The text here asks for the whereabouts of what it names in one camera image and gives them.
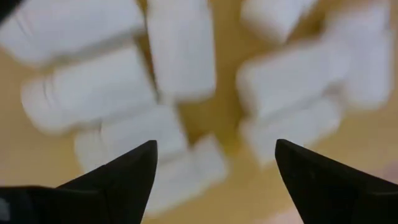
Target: pile of white blocks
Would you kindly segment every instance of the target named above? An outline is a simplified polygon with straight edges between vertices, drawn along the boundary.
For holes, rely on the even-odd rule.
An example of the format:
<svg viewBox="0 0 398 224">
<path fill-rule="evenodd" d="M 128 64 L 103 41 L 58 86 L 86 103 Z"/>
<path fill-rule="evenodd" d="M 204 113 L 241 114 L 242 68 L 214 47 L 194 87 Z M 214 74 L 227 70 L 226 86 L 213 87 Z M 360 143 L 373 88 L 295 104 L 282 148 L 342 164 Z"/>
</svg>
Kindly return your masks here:
<svg viewBox="0 0 398 224">
<path fill-rule="evenodd" d="M 299 2 L 246 0 L 242 20 L 285 42 L 306 12 Z M 269 12 L 274 8 L 277 16 Z M 320 37 L 244 63 L 237 89 L 249 116 L 240 132 L 262 166 L 274 160 L 276 140 L 313 144 L 339 128 L 346 110 L 387 103 L 394 87 L 389 12 L 385 0 L 352 3 L 328 14 Z"/>
<path fill-rule="evenodd" d="M 211 10 L 206 0 L 164 2 L 150 0 L 147 18 L 157 88 L 132 41 L 145 32 L 143 13 L 132 0 L 28 0 L 0 29 L 1 46 L 33 68 L 71 59 L 26 81 L 21 100 L 39 131 L 78 130 L 75 154 L 84 173 L 157 141 L 150 216 L 202 194 L 228 174 L 216 138 L 190 146 L 175 108 L 215 93 Z"/>
</svg>

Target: white block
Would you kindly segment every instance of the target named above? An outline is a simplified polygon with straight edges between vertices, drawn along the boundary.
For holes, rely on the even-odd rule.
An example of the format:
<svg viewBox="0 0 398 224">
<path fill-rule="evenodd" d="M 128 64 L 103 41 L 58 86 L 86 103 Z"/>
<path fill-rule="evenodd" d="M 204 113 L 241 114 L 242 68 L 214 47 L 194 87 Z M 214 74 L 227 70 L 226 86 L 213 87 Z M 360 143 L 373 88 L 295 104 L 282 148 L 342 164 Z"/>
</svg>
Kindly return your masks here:
<svg viewBox="0 0 398 224">
<path fill-rule="evenodd" d="M 141 54 L 133 45 L 34 78 L 21 95 L 36 128 L 53 134 L 156 104 Z"/>
<path fill-rule="evenodd" d="M 356 1 L 326 16 L 326 34 L 361 42 L 373 39 L 389 28 L 389 0 Z"/>
<path fill-rule="evenodd" d="M 246 0 L 241 19 L 260 36 L 285 42 L 317 0 Z"/>
<path fill-rule="evenodd" d="M 148 33 L 162 101 L 200 101 L 216 89 L 213 19 L 207 0 L 151 0 Z"/>
<path fill-rule="evenodd" d="M 199 140 L 187 152 L 166 164 L 159 164 L 146 214 L 155 217 L 202 194 L 223 181 L 228 168 L 214 136 Z"/>
<path fill-rule="evenodd" d="M 378 38 L 353 49 L 353 60 L 342 96 L 354 110 L 377 110 L 394 89 L 394 35 L 383 32 Z"/>
<path fill-rule="evenodd" d="M 156 140 L 162 161 L 186 152 L 188 142 L 173 108 L 155 106 L 148 111 L 112 122 L 100 130 L 75 136 L 75 152 L 85 172 L 129 152 L 149 140 Z"/>
<path fill-rule="evenodd" d="M 350 58 L 340 45 L 314 40 L 248 61 L 236 80 L 241 103 L 254 119 L 267 119 L 342 81 Z"/>
<path fill-rule="evenodd" d="M 1 27 L 0 44 L 16 59 L 39 67 L 144 27 L 134 0 L 31 0 Z"/>
<path fill-rule="evenodd" d="M 336 131 L 342 119 L 340 105 L 324 98 L 307 108 L 293 109 L 290 114 L 268 122 L 243 121 L 240 132 L 264 166 L 275 159 L 278 139 L 287 139 L 298 145 L 313 144 Z"/>
</svg>

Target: wooden surface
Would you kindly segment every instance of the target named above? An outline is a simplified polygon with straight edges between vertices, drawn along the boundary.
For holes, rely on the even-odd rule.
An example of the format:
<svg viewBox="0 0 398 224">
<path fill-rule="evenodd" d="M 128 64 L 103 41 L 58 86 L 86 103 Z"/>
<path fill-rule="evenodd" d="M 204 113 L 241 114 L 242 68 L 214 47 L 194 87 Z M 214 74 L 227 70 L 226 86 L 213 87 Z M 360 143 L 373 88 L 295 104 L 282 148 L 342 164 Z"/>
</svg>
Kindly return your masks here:
<svg viewBox="0 0 398 224">
<path fill-rule="evenodd" d="M 292 40 L 316 35 L 325 9 L 323 1 L 304 20 Z M 278 46 L 267 44 L 239 23 L 241 0 L 213 0 L 218 88 L 216 96 L 195 105 L 181 105 L 180 111 L 191 141 L 215 132 L 228 155 L 231 173 L 220 185 L 201 197 L 146 223 L 261 223 L 276 212 L 292 206 L 275 164 L 258 168 L 250 150 L 236 134 L 243 116 L 236 92 L 235 74 L 247 59 Z M 145 37 L 139 43 L 148 54 Z M 0 184 L 57 186 L 80 175 L 73 153 L 72 135 L 44 136 L 26 118 L 20 103 L 20 85 L 35 75 L 0 54 Z M 398 160 L 398 92 L 383 109 L 348 115 L 339 131 L 310 146 L 324 155 L 371 173 Z"/>
</svg>

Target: blurry white object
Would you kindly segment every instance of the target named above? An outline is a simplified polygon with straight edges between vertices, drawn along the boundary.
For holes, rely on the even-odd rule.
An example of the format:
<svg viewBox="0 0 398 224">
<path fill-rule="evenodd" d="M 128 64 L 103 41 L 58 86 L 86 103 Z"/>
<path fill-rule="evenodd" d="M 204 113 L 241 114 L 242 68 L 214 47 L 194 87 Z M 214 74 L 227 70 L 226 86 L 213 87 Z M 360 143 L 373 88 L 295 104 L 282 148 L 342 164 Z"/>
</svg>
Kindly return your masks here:
<svg viewBox="0 0 398 224">
<path fill-rule="evenodd" d="M 49 134 L 156 104 L 141 54 L 133 45 L 34 78 L 22 87 L 21 98 L 35 127 Z"/>
<path fill-rule="evenodd" d="M 159 159 L 186 152 L 188 142 L 176 111 L 169 106 L 155 106 L 140 114 L 106 121 L 101 129 L 83 131 L 75 137 L 75 152 L 85 172 L 89 172 L 156 140 Z"/>
<path fill-rule="evenodd" d="M 241 19 L 261 36 L 285 42 L 317 0 L 246 0 Z"/>
<path fill-rule="evenodd" d="M 292 109 L 271 121 L 243 121 L 240 132 L 258 158 L 260 165 L 275 159 L 278 139 L 298 145 L 312 144 L 336 131 L 342 120 L 341 106 L 332 98 L 322 98 L 302 109 Z"/>
<path fill-rule="evenodd" d="M 349 60 L 340 45 L 314 40 L 248 61 L 237 77 L 241 103 L 254 119 L 266 119 L 344 79 Z"/>
<path fill-rule="evenodd" d="M 389 0 L 365 0 L 330 12 L 326 17 L 326 35 L 363 41 L 378 37 L 389 28 Z"/>
<path fill-rule="evenodd" d="M 343 82 L 343 98 L 349 108 L 377 110 L 386 104 L 394 88 L 394 35 L 384 31 L 364 45 L 347 47 L 353 48 L 353 59 Z"/>
<path fill-rule="evenodd" d="M 146 214 L 157 216 L 203 193 L 228 174 L 220 146 L 214 136 L 196 143 L 193 152 L 159 164 Z"/>
<path fill-rule="evenodd" d="M 144 27 L 134 0 L 30 0 L 3 24 L 0 44 L 16 59 L 39 67 Z"/>
<path fill-rule="evenodd" d="M 207 0 L 149 0 L 155 80 L 165 103 L 200 101 L 216 89 L 213 20 Z"/>
</svg>

